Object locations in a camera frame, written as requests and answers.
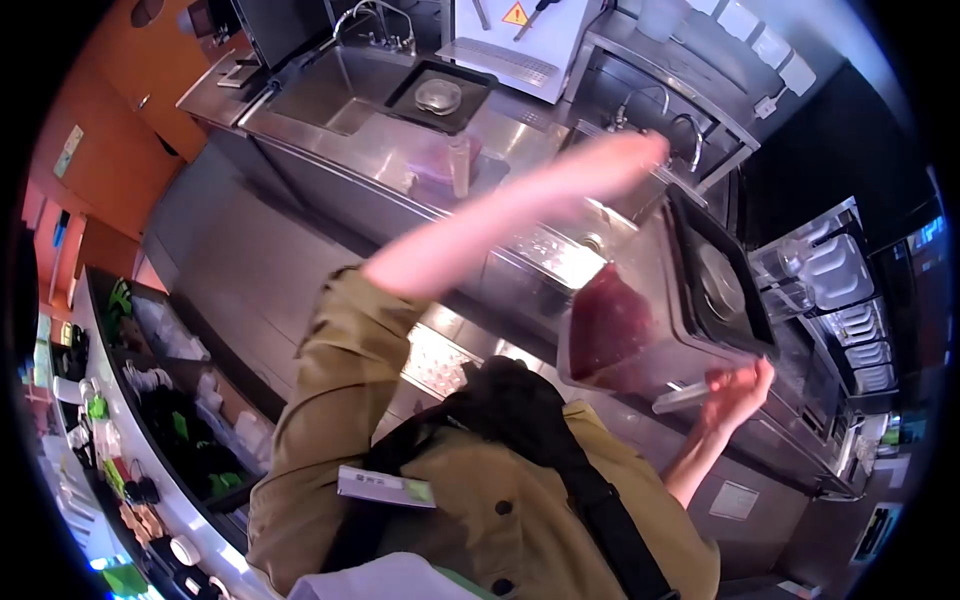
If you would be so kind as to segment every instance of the warning label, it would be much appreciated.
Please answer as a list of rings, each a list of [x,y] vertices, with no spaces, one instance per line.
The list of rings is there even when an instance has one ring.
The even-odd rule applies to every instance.
[[[503,15],[501,20],[504,23],[513,23],[514,25],[523,27],[527,24],[527,13],[523,11],[523,7],[517,2]]]

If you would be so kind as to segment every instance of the paper sign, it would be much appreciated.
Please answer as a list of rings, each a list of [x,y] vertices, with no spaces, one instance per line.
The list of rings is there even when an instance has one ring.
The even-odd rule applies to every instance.
[[[80,145],[80,140],[83,138],[84,130],[80,129],[79,125],[74,125],[73,131],[63,142],[63,152],[60,153],[60,158],[54,165],[54,175],[58,178],[62,178],[63,174],[66,173],[66,168],[70,166],[70,159],[73,158],[73,153],[77,151],[77,146]]]
[[[418,479],[340,465],[337,493],[351,498],[417,508],[437,508],[430,484]]]
[[[759,492],[754,492],[750,488],[744,488],[733,481],[724,481],[720,493],[710,506],[710,514],[738,521],[746,520],[759,496]]]
[[[523,11],[523,7],[517,2],[503,15],[503,19],[501,20],[504,23],[513,23],[514,25],[523,27],[527,24],[527,13]]]

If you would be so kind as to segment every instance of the paper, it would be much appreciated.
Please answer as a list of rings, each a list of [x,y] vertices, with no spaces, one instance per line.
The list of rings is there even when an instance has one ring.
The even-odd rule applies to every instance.
[[[386,502],[416,508],[437,508],[433,490],[426,481],[394,477],[386,473],[340,465],[337,493],[351,498]]]
[[[744,488],[733,481],[725,481],[710,506],[710,514],[738,521],[746,520],[759,497],[759,492]]]
[[[66,168],[70,166],[73,153],[77,152],[77,146],[80,145],[80,140],[83,138],[84,130],[80,129],[79,125],[74,125],[73,131],[70,132],[66,141],[63,142],[63,151],[60,153],[60,158],[57,159],[57,163],[54,165],[54,175],[58,178],[62,179],[63,174],[66,173]]]

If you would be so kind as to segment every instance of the hand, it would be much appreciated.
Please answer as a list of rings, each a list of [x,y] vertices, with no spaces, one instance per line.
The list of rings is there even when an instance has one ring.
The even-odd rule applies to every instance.
[[[761,358],[749,367],[707,373],[710,393],[700,409],[700,425],[726,436],[750,418],[767,399],[773,365]]]
[[[666,159],[670,146],[659,133],[605,134],[563,153],[530,174],[527,194],[543,217],[570,217],[583,198],[604,202],[629,192]]]

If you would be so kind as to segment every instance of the woman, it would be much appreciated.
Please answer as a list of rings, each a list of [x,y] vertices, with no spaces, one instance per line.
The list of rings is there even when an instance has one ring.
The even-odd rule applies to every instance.
[[[711,395],[662,476],[585,403],[564,406],[541,377],[499,359],[469,374],[441,407],[370,446],[407,359],[406,336],[430,301],[514,234],[572,218],[584,197],[626,193],[666,152],[655,134],[592,140],[331,276],[300,345],[273,467],[251,496],[247,559],[277,591],[288,593],[301,576],[349,575],[341,569],[366,564],[357,571],[364,585],[394,573],[396,594],[433,581],[439,568],[478,596],[715,596],[716,547],[700,539],[685,509],[733,431],[765,400],[773,379],[766,360],[708,374]],[[437,508],[340,496],[341,465],[428,482]],[[417,555],[413,566],[389,563],[412,556],[391,554],[400,551]],[[368,563],[376,557],[387,559]]]

